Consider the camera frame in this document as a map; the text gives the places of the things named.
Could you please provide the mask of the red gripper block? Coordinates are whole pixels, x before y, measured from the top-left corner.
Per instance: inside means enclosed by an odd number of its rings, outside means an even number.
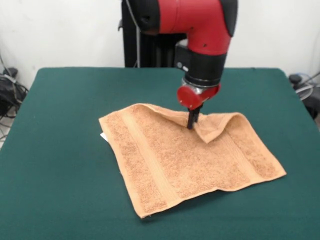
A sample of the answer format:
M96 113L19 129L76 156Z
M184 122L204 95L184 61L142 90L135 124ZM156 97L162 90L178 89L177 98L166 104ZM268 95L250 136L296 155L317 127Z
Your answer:
M177 99L179 103L188 108L187 128L191 130L193 124L198 122L200 110L203 103L213 98L220 90L221 85L214 87L199 88L193 85L184 84L177 90Z

